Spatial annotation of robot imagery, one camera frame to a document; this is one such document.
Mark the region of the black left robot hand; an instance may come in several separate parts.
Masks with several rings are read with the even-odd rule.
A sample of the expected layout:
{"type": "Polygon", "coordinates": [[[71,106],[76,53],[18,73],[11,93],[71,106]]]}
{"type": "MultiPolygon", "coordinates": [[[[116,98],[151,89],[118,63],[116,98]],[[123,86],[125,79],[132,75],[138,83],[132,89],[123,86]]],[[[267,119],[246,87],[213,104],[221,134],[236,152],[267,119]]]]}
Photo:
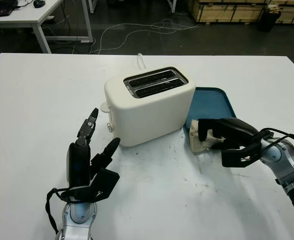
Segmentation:
{"type": "Polygon", "coordinates": [[[94,176],[112,162],[112,156],[120,144],[120,138],[114,138],[102,153],[91,157],[90,142],[95,131],[99,110],[95,108],[81,125],[75,142],[69,145],[67,152],[67,181],[70,188],[88,186],[94,176]]]}

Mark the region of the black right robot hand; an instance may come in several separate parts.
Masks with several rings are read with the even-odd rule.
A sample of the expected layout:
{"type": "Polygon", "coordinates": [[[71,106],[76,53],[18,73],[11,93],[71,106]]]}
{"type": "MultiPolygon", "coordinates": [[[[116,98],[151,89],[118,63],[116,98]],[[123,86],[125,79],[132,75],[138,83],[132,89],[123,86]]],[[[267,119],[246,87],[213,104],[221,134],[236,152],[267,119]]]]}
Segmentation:
{"type": "Polygon", "coordinates": [[[237,150],[261,145],[257,129],[238,118],[199,119],[198,136],[213,150],[237,150]]]}

